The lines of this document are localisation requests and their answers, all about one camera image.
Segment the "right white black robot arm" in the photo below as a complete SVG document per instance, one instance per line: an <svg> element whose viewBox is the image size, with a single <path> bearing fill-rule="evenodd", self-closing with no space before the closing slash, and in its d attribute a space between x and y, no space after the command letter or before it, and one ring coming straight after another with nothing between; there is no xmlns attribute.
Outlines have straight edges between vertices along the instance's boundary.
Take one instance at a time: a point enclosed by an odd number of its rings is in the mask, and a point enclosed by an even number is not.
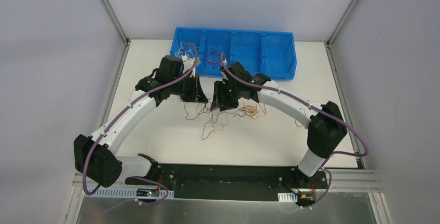
<svg viewBox="0 0 440 224"><path fill-rule="evenodd" d="M303 188L314 183L315 173L348 133L338 105L332 101L314 105L283 90L262 73L252 76L239 62L219 70L224 77L214 84L214 109L232 109L239 99L252 100L287 114L308 130L308 149L294 170L294 179Z"/></svg>

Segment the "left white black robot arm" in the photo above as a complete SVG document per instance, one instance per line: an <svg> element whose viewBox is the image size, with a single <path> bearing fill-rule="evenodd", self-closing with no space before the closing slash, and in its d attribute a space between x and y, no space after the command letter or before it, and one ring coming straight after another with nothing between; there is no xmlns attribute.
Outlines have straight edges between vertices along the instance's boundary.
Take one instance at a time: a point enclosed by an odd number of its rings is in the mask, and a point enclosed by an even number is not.
<svg viewBox="0 0 440 224"><path fill-rule="evenodd" d="M78 135L74 140L75 169L102 187L138 176L146 185L157 181L158 171L153 159L146 155L117 156L123 141L164 100L172 95L183 102L206 103L195 68L197 58L166 55L158 68L142 78L124 105L90 135Z"/></svg>

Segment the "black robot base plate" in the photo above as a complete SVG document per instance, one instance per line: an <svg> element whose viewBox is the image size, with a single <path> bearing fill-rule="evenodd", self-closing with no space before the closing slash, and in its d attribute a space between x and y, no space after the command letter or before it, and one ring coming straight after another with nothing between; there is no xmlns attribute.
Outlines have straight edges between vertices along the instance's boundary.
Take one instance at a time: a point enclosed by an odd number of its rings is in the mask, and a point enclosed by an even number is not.
<svg viewBox="0 0 440 224"><path fill-rule="evenodd" d="M305 178L294 166L238 166L159 163L148 157L152 166L146 176L128 177L127 185L146 185L147 180L162 183L177 199L278 201L279 194L293 190L309 194L328 187L325 172Z"/></svg>

